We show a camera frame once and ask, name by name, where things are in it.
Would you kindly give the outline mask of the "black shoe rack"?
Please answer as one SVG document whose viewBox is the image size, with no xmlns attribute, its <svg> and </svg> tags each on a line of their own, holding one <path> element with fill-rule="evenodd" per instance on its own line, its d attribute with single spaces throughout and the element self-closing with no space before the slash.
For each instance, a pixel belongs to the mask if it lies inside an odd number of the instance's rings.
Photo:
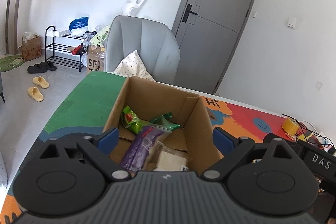
<svg viewBox="0 0 336 224">
<path fill-rule="evenodd" d="M 72 36 L 69 30 L 58 31 L 55 26 L 45 30 L 45 62 L 76 69 L 84 69 L 83 59 L 87 47 L 84 45 L 84 35 Z"/>
</svg>

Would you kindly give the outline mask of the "small cardboard box floor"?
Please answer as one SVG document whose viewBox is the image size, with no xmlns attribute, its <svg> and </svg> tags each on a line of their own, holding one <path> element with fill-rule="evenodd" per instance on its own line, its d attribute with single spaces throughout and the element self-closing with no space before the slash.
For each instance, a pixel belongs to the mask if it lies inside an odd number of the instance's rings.
<svg viewBox="0 0 336 224">
<path fill-rule="evenodd" d="M 34 32 L 24 32 L 22 35 L 22 56 L 31 61 L 41 57 L 41 37 Z"/>
</svg>

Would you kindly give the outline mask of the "SF cardboard box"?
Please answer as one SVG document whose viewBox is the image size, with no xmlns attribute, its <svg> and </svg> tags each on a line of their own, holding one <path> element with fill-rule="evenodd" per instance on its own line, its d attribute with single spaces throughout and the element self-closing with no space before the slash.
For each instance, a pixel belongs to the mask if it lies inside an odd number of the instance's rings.
<svg viewBox="0 0 336 224">
<path fill-rule="evenodd" d="M 88 46 L 87 51 L 87 73 L 92 71 L 104 71 L 105 47 Z"/>
</svg>

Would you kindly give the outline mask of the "purple bread bag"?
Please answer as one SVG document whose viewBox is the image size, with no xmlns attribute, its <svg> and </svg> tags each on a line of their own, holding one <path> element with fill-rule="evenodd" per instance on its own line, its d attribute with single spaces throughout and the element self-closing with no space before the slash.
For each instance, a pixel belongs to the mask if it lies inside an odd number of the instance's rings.
<svg viewBox="0 0 336 224">
<path fill-rule="evenodd" d="M 157 150 L 157 142 L 165 140 L 172 131 L 159 126 L 143 126 L 123 156 L 120 166 L 132 173 L 146 167 Z"/>
</svg>

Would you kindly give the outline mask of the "green snack packet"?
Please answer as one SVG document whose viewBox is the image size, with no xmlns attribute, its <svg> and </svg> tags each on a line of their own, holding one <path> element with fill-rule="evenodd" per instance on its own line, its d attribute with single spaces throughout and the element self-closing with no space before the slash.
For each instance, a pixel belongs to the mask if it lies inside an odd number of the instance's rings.
<svg viewBox="0 0 336 224">
<path fill-rule="evenodd" d="M 121 121 L 126 129 L 130 130 L 136 135 L 140 133 L 143 126 L 147 126 L 149 124 L 148 121 L 141 120 L 129 106 L 126 106 L 122 110 Z"/>
<path fill-rule="evenodd" d="M 172 113 L 166 113 L 154 118 L 150 121 L 151 124 L 155 124 L 156 127 L 161 128 L 165 132 L 173 132 L 174 130 L 182 128 L 181 125 L 172 122 Z"/>
</svg>

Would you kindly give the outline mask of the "yellow slipper far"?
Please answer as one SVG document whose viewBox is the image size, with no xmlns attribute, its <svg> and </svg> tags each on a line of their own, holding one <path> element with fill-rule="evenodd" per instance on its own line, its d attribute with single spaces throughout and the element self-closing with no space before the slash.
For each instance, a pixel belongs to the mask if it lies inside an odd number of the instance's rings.
<svg viewBox="0 0 336 224">
<path fill-rule="evenodd" d="M 42 76 L 34 77 L 33 83 L 43 89 L 47 89 L 50 87 L 50 84 Z"/>
</svg>

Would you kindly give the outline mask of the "black sesame cake packet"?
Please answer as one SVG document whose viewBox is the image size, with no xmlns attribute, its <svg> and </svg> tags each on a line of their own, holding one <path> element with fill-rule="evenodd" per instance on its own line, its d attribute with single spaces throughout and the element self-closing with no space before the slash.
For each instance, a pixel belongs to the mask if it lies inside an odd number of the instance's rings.
<svg viewBox="0 0 336 224">
<path fill-rule="evenodd" d="M 157 143 L 157 147 L 154 171 L 184 172 L 189 170 L 189 157 L 186 152 L 169 148 L 161 142 Z"/>
</svg>

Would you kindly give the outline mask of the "green floor rug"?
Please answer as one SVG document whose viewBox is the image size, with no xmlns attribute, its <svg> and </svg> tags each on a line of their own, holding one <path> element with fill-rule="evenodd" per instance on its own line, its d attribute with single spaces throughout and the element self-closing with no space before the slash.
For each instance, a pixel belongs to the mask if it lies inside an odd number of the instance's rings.
<svg viewBox="0 0 336 224">
<path fill-rule="evenodd" d="M 7 72 L 20 67 L 26 60 L 22 55 L 11 55 L 0 59 L 0 72 Z"/>
</svg>

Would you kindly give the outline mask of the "yellow slipper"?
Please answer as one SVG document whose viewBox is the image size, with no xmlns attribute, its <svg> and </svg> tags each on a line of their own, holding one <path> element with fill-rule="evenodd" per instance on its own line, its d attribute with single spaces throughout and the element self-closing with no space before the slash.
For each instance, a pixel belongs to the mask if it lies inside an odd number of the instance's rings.
<svg viewBox="0 0 336 224">
<path fill-rule="evenodd" d="M 37 87 L 31 86 L 27 90 L 28 95 L 37 102 L 42 102 L 44 100 L 43 94 L 39 91 Z"/>
<path fill-rule="evenodd" d="M 50 87 L 50 84 L 42 76 L 34 77 L 33 83 L 43 89 L 47 89 Z"/>
</svg>

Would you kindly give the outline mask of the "black slippers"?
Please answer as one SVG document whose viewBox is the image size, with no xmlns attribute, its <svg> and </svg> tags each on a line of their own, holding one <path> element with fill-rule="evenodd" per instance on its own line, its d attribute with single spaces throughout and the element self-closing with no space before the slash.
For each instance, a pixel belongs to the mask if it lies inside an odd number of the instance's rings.
<svg viewBox="0 0 336 224">
<path fill-rule="evenodd" d="M 46 71 L 56 71 L 57 67 L 50 61 L 41 62 L 39 64 L 35 64 L 29 66 L 27 68 L 27 72 L 29 74 L 38 74 L 45 73 Z"/>
</svg>

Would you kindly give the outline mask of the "yellow slipper near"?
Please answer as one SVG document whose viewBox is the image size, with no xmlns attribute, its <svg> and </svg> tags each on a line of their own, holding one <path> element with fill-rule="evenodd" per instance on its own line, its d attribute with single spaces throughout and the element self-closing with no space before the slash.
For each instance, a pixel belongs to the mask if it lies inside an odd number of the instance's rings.
<svg viewBox="0 0 336 224">
<path fill-rule="evenodd" d="M 43 94 L 39 91 L 37 87 L 31 86 L 27 90 L 28 95 L 37 102 L 42 102 L 44 100 Z"/>
</svg>

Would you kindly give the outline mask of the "yellow tape roll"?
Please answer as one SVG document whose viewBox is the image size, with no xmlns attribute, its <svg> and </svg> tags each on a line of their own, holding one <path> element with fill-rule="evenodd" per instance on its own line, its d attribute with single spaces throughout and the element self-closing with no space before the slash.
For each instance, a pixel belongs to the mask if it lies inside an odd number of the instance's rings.
<svg viewBox="0 0 336 224">
<path fill-rule="evenodd" d="M 294 136 L 300 129 L 300 125 L 293 118 L 286 117 L 282 124 L 282 129 L 285 131 L 286 134 Z"/>
</svg>

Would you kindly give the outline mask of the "grey door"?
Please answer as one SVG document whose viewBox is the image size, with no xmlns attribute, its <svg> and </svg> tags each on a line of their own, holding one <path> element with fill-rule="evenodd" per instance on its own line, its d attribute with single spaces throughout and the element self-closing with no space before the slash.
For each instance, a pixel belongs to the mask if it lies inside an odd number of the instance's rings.
<svg viewBox="0 0 336 224">
<path fill-rule="evenodd" d="M 173 24 L 180 49 L 174 83 L 213 94 L 244 31 L 254 0 L 181 0 Z"/>
</svg>

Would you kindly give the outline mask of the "blue plastic bag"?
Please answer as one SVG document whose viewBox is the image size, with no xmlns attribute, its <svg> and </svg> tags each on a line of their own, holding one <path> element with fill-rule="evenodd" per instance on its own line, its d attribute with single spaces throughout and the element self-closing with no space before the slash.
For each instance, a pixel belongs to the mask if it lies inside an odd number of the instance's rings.
<svg viewBox="0 0 336 224">
<path fill-rule="evenodd" d="M 72 22 L 69 25 L 69 30 L 75 30 L 75 29 L 79 29 L 79 28 L 84 28 L 88 26 L 88 16 L 83 16 L 81 18 L 77 18 L 72 20 Z"/>
</svg>

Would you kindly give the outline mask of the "white dotted cushion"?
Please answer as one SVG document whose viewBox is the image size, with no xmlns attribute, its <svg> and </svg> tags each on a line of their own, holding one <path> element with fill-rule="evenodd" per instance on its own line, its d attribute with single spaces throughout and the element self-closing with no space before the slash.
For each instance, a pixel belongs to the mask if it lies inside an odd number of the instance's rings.
<svg viewBox="0 0 336 224">
<path fill-rule="evenodd" d="M 128 54 L 113 71 L 118 75 L 123 75 L 127 77 L 139 77 L 146 80 L 154 81 L 152 75 L 147 71 L 141 57 L 137 50 L 134 50 Z"/>
</svg>

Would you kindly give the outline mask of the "colourful cat table mat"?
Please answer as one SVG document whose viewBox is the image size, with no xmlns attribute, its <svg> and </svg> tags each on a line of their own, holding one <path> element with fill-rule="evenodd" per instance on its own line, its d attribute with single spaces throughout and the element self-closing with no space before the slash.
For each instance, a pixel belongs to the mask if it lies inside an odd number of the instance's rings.
<svg viewBox="0 0 336 224">
<path fill-rule="evenodd" d="M 235 148 L 201 174 L 132 173 L 96 147 L 126 79 L 92 72 L 65 99 L 15 176 L 1 223 L 274 223 L 263 214 L 263 139 L 290 141 L 282 117 L 201 96 Z"/>
</svg>

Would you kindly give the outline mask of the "white wall board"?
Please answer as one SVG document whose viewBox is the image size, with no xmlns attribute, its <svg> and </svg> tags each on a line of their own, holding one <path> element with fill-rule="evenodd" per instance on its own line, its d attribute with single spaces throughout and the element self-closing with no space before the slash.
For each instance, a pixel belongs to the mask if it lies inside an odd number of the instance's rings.
<svg viewBox="0 0 336 224">
<path fill-rule="evenodd" d="M 136 16 L 146 0 L 131 0 L 122 6 L 122 14 L 126 16 Z"/>
</svg>

